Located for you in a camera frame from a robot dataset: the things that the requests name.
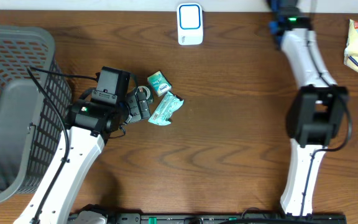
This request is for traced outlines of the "dark green round-label box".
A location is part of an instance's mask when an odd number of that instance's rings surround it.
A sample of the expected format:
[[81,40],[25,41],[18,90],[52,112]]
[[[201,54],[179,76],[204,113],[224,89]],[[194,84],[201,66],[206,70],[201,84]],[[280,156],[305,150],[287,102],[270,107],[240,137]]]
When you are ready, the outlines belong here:
[[140,92],[145,93],[145,97],[146,97],[146,100],[147,100],[148,104],[151,104],[151,103],[154,102],[154,97],[153,97],[153,94],[151,92],[150,86],[141,85],[141,86],[138,86],[138,90]]

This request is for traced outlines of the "teal wrapper packet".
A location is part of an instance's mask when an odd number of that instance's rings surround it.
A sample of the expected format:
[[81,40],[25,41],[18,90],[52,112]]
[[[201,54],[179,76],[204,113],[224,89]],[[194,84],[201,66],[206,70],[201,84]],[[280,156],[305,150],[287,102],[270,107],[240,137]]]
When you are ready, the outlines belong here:
[[157,126],[166,126],[171,124],[170,118],[172,114],[184,104],[184,100],[168,91],[154,113],[148,119],[149,123]]

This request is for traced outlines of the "green tissue pack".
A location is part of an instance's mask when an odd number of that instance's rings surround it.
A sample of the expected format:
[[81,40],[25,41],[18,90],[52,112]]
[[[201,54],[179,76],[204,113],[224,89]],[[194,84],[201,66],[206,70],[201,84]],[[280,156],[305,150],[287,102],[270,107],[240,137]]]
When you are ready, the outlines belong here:
[[172,85],[161,71],[157,71],[149,76],[147,81],[158,96],[162,96],[172,89]]

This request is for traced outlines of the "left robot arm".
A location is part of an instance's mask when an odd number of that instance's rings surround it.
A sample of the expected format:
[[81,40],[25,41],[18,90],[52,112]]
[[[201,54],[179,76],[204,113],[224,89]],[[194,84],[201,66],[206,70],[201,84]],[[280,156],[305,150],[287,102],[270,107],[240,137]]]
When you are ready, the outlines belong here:
[[93,162],[105,146],[101,135],[72,126],[61,133],[57,151],[36,193],[15,223],[66,223]]

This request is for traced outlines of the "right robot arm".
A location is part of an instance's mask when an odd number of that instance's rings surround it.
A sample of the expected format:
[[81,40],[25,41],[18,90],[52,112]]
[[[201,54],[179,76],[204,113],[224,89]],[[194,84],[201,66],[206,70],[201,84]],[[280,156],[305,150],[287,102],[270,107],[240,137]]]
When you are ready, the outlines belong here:
[[269,28],[277,48],[287,57],[298,88],[285,121],[291,159],[280,205],[288,217],[310,219],[313,193],[323,157],[346,146],[352,134],[347,107],[349,92],[325,66],[311,17],[297,1],[268,0]]

